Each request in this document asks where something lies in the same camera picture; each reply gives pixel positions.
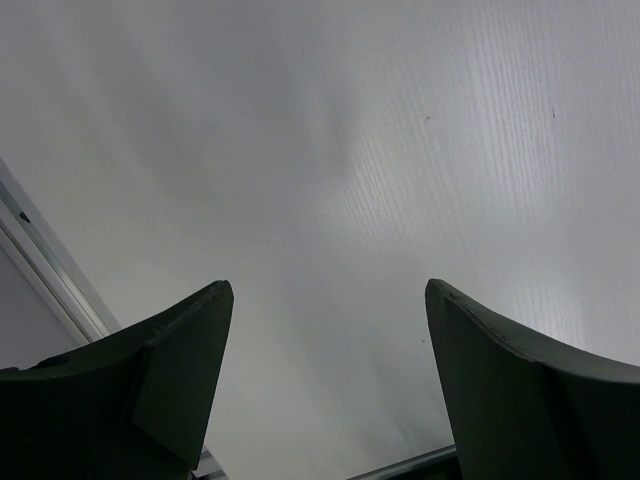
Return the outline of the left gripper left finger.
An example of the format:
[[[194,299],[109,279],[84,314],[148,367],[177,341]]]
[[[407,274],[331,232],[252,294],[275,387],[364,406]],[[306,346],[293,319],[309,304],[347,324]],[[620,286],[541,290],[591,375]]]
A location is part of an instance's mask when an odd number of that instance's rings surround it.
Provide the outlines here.
[[[234,295],[216,281],[28,369],[1,372],[5,479],[187,479],[198,467]]]

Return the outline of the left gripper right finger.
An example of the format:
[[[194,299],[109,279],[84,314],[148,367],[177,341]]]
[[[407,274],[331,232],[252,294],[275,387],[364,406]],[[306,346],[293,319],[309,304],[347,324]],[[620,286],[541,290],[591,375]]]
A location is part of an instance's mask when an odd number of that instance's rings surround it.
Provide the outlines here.
[[[465,479],[636,479],[639,369],[500,315],[443,280],[425,289]]]

